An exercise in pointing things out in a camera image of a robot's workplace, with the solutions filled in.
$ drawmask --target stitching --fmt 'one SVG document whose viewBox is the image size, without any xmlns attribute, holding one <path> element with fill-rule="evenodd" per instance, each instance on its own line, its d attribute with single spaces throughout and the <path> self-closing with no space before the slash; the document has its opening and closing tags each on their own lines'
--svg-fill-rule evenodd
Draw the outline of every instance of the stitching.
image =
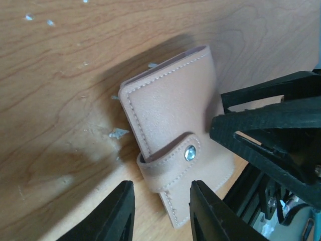
<svg viewBox="0 0 321 241">
<path fill-rule="evenodd" d="M 195 138 L 193 138 L 195 141 L 197 141 L 197 143 L 199 144 L 199 153 L 201 154 L 201 144 L 198 140 L 196 140 Z M 163 187 L 160 187 L 160 188 L 156 188 L 156 189 L 152 189 L 153 192 L 159 192 L 161 190 L 166 190 L 168 189 L 172 184 L 174 184 L 176 181 L 180 180 L 181 177 L 183 177 L 183 175 L 185 173 L 187 173 L 187 171 L 198 161 L 199 157 L 196 157 L 195 161 L 193 161 L 192 164 L 190 164 L 179 176 L 177 176 L 177 178 L 175 178 L 172 182 L 170 182 L 169 184 L 163 186 Z"/>
<path fill-rule="evenodd" d="M 229 178 L 231 177 L 231 175 L 233 174 L 233 172 L 234 172 L 234 169 L 225 177 L 224 180 L 222 180 L 222 181 L 214 188 L 213 191 L 214 191 L 214 192 L 217 191 L 217 190 L 227 181 L 227 179 L 229 179 Z M 176 222 L 177 226 L 180 226 L 181 224 L 183 224 L 184 222 L 186 222 L 190 217 L 187 216 L 186 218 L 183 219 L 183 221 L 181 221 L 180 223 L 177 223 L 177 217 L 175 216 L 175 213 L 174 213 L 172 204 L 171 204 L 169 198 L 167 197 L 167 193 L 166 193 L 166 192 L 164 192 L 164 193 L 165 193 L 165 195 L 166 195 L 167 201 L 170 203 L 170 207 L 171 207 L 172 213 L 173 213 L 173 215 L 174 215 L 175 222 Z"/>
<path fill-rule="evenodd" d="M 177 148 L 169 157 L 167 157 L 165 160 L 162 160 L 161 162 L 159 162 L 159 163 L 157 163 L 157 164 L 155 164 L 155 165 L 150 165 L 150 166 L 141 166 L 141 168 L 143 168 L 143 169 L 151 169 L 151 168 L 154 168 L 154 167 L 158 167 L 158 166 L 161 166 L 161 165 L 164 165 L 166 162 L 168 162 L 177 152 L 179 152 L 181 149 L 182 149 L 182 147 L 185 145 L 185 143 L 186 142 L 188 142 L 188 141 L 190 141 L 190 140 L 195 140 L 195 141 L 197 141 L 197 143 L 199 144 L 199 147 L 200 147 L 200 143 L 199 143 L 199 141 L 197 140 L 197 139 L 195 139 L 194 137 L 190 137 L 190 138 L 188 138 L 186 141 L 184 141 L 184 142 L 182 142 L 181 144 L 180 144 L 180 147 L 179 148 Z"/>
<path fill-rule="evenodd" d="M 137 125 L 138 125 L 138 128 L 139 128 L 139 130 L 140 130 L 140 133 L 141 133 L 141 135 L 142 135 L 142 138 L 143 138 L 143 140 L 144 140 L 144 143 L 145 143 L 145 146 L 146 146 L 146 148 L 147 148 L 147 150 L 148 150 L 148 154 L 149 154 L 149 155 L 150 155 L 150 149 L 149 149 L 149 146 L 147 145 L 147 142 L 146 142 L 146 136 L 145 136 L 144 132 L 142 131 L 142 128 L 141 128 L 141 125 L 140 125 L 139 120 L 138 120 L 138 118 L 137 118 L 137 115 L 136 115 L 136 113 L 135 113 L 134 107 L 133 107 L 133 105 L 132 105 L 132 103 L 131 103 L 131 101 L 130 101 L 129 94 L 131 94 L 131 93 L 133 93 L 134 91 L 136 91 L 136 90 L 138 90 L 138 89 L 140 89 L 140 88 L 143 88 L 143 87 L 145 87 L 145 86 L 147 86 L 147 85 L 149 85 L 149 84 L 152 84 L 154 81 L 156 81 L 156 80 L 158 80 L 158 79 L 161 79 L 161 78 L 163 78 L 164 76 L 167 76 L 167 75 L 169 75 L 169 74 L 171 74 L 171 73 L 174 73 L 176 70 L 179 70 L 179 69 L 181 69 L 181 68 L 183 68 L 183 67 L 185 67 L 185 66 L 187 66 L 187 65 L 189 65 L 189 64 L 191 64 L 191 63 L 193 63 L 193 62 L 195 62 L 195 61 L 197 61 L 197 60 L 199 60 L 199 59 L 202 59 L 203 57 L 205 57 L 205 56 L 208 55 L 208 54 L 209 54 L 209 52 L 206 53 L 206 54 L 204 54 L 204 55 L 202 55 L 202 56 L 199 57 L 199 58 L 193 59 L 193 60 L 191 60 L 190 62 L 181 65 L 180 67 L 178 67 L 178 68 L 176 68 L 176 69 L 171 70 L 171 71 L 168 72 L 168 73 L 165 73 L 165 74 L 163 74 L 163 75 L 161 75 L 161 76 L 159 76 L 159 77 L 151 80 L 151 81 L 148 82 L 148 83 L 145 83 L 145 84 L 143 84 L 143 85 L 141 85 L 141 86 L 139 86 L 139 87 L 136 87 L 135 89 L 133 89 L 132 91 L 130 91 L 130 92 L 127 94 L 127 99 L 128 99 L 130 108 L 131 108 L 131 110 L 132 110 L 132 112 L 133 112 L 133 114 L 134 114 L 136 123 L 137 123 Z"/>
</svg>

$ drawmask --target metal button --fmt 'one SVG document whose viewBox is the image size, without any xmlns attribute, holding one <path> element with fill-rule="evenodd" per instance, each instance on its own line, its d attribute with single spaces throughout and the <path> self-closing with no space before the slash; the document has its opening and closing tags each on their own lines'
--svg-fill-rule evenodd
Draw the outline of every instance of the metal button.
<svg viewBox="0 0 321 241">
<path fill-rule="evenodd" d="M 191 161 L 195 158 L 196 148 L 192 145 L 188 146 L 185 151 L 185 159 L 186 161 Z"/>
</svg>

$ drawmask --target card holder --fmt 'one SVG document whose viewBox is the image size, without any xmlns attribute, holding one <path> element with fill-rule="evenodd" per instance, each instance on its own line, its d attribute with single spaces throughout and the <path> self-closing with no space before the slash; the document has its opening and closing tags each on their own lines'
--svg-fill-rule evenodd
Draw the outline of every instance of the card holder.
<svg viewBox="0 0 321 241">
<path fill-rule="evenodd" d="M 212 118 L 223 114 L 216 84 L 210 48 L 200 46 L 120 86 L 119 99 L 141 150 L 137 163 L 174 228 L 189 220 L 193 180 L 216 191 L 234 170 L 233 153 L 209 137 Z"/>
</svg>

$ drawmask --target wallet strap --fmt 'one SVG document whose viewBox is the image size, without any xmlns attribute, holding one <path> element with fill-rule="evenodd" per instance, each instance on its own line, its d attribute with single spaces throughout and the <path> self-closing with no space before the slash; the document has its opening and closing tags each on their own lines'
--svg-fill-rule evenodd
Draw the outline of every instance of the wallet strap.
<svg viewBox="0 0 321 241">
<path fill-rule="evenodd" d="M 194 147 L 194 158 L 189 161 L 185 155 L 188 147 Z M 187 135 L 161 158 L 145 163 L 141 154 L 137 158 L 141 173 L 152 192 L 160 193 L 175 185 L 189 169 L 200 159 L 201 143 L 195 134 Z"/>
</svg>

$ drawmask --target wood grain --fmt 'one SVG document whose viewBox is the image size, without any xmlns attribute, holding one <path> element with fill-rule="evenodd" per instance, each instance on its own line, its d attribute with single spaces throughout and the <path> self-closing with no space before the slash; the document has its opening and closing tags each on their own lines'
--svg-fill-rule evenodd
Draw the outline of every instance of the wood grain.
<svg viewBox="0 0 321 241">
<path fill-rule="evenodd" d="M 132 133 L 109 137 L 130 130 L 112 98 L 120 83 L 201 44 L 211 46 L 221 92 L 317 63 L 317 0 L 0 5 L 1 240 L 56 240 L 124 179 L 134 181 L 134 240 L 192 240 L 190 225 L 173 230 L 148 191 Z M 245 162 L 236 164 L 220 197 Z"/>
</svg>

